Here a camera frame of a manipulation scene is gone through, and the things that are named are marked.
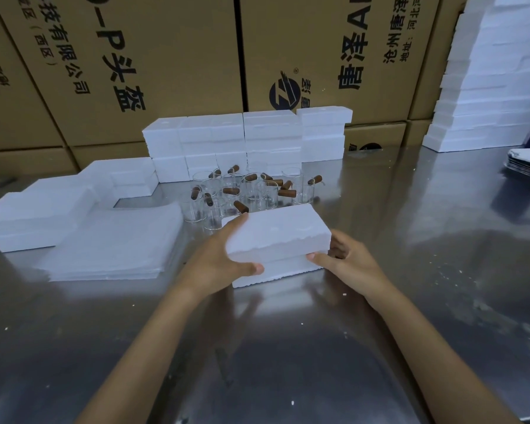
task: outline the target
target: brown cardboard box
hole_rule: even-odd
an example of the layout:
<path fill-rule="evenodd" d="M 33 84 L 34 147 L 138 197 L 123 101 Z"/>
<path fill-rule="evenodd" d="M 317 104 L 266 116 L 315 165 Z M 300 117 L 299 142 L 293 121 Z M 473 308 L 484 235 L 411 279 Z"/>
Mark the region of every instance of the brown cardboard box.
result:
<path fill-rule="evenodd" d="M 467 0 L 440 0 L 428 49 L 418 78 L 409 119 L 429 119 L 440 97 L 440 83 L 448 62 L 457 18 Z"/>
<path fill-rule="evenodd" d="M 404 122 L 346 127 L 344 130 L 345 149 L 354 151 L 399 148 L 405 129 L 406 123 Z"/>
<path fill-rule="evenodd" d="M 428 132 L 431 123 L 431 119 L 407 120 L 402 147 L 422 146 L 422 140 L 424 140 L 424 135 Z"/>
<path fill-rule="evenodd" d="M 242 111 L 233 0 L 0 0 L 0 14 L 70 146 Z"/>
<path fill-rule="evenodd" d="M 0 176 L 61 175 L 77 172 L 64 148 L 0 151 Z"/>
<path fill-rule="evenodd" d="M 249 110 L 406 120 L 438 1 L 240 0 Z"/>
<path fill-rule="evenodd" d="M 107 144 L 104 146 L 73 147 L 74 158 L 80 169 L 84 170 L 90 163 L 99 159 L 148 158 L 149 152 L 145 142 Z"/>
<path fill-rule="evenodd" d="M 0 150 L 63 145 L 59 131 L 0 22 Z"/>

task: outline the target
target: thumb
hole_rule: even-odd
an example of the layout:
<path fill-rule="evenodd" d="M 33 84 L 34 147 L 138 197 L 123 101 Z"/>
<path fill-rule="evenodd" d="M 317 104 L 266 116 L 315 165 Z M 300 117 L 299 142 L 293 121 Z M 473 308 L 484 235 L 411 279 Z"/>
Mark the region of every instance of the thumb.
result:
<path fill-rule="evenodd" d="M 324 253 L 310 253 L 306 255 L 306 258 L 312 263 L 326 268 L 330 272 L 334 272 L 336 270 L 336 266 L 340 263 L 338 259 L 334 259 L 333 257 L 330 257 Z"/>
<path fill-rule="evenodd" d="M 236 279 L 243 276 L 260 275 L 265 270 L 261 263 L 238 263 L 233 261 L 232 263 Z"/>

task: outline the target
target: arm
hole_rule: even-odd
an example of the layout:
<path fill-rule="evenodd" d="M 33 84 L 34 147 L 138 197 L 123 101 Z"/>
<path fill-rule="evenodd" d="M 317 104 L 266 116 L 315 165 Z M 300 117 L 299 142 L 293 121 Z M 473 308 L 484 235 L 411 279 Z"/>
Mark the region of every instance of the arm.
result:
<path fill-rule="evenodd" d="M 307 257 L 364 295 L 382 316 L 437 424 L 520 422 L 387 279 L 363 244 L 333 230 L 329 255 Z"/>
<path fill-rule="evenodd" d="M 143 423 L 175 354 L 192 311 L 208 295 L 233 281 L 261 274 L 263 266 L 237 263 L 226 255 L 226 241 L 247 215 L 230 221 L 198 248 L 165 294 L 145 327 L 99 388 L 77 424 Z"/>

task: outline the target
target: forearm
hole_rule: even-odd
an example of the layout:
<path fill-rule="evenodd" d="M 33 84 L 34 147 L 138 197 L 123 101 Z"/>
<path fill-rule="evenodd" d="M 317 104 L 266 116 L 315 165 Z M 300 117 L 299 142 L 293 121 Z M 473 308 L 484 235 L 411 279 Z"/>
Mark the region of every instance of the forearm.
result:
<path fill-rule="evenodd" d="M 396 288 L 368 300 L 389 327 L 437 424 L 519 422 Z"/>
<path fill-rule="evenodd" d="M 197 304 L 183 288 L 171 289 L 76 423 L 145 422 Z"/>

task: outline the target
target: metal table surface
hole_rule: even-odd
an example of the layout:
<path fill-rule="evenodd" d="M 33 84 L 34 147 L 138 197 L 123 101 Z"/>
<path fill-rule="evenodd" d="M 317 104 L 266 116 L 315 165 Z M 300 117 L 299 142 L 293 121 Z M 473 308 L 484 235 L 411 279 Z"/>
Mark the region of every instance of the metal table surface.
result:
<path fill-rule="evenodd" d="M 314 206 L 365 242 L 461 357 L 530 418 L 530 180 L 507 149 L 348 153 Z M 22 190 L 20 180 L 0 190 Z M 186 184 L 118 206 L 171 202 Z M 46 249 L 0 253 L 0 423 L 72 422 L 205 233 L 155 280 L 48 283 Z M 193 314 L 150 422 L 429 422 L 379 316 L 323 270 L 219 292 Z"/>

